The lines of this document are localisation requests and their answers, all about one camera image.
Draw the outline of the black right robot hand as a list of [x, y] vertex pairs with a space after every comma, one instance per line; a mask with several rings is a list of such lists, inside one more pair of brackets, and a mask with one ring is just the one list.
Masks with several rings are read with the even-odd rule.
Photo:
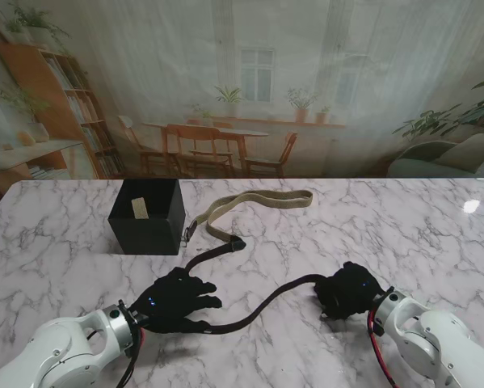
[[334, 275], [314, 286], [322, 313], [330, 320], [345, 320], [372, 310], [385, 291], [363, 266], [347, 261]]

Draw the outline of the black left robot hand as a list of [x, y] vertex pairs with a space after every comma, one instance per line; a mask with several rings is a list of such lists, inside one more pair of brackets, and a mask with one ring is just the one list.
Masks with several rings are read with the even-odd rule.
[[141, 327], [158, 334], [204, 333], [210, 324], [187, 316], [198, 310], [222, 307], [214, 296], [217, 287], [190, 276], [185, 268], [173, 268], [158, 278], [129, 307]]

